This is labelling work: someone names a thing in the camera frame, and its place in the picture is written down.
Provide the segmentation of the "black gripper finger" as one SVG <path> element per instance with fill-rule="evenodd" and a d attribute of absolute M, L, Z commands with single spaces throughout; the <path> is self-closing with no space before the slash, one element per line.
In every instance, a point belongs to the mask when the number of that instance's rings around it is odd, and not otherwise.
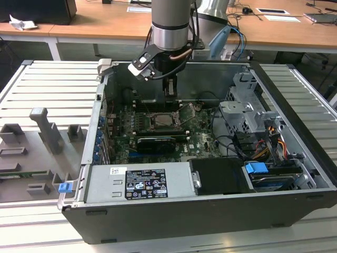
<path fill-rule="evenodd" d="M 162 84 L 165 102 L 173 103 L 177 98 L 177 76 L 165 77 Z"/>

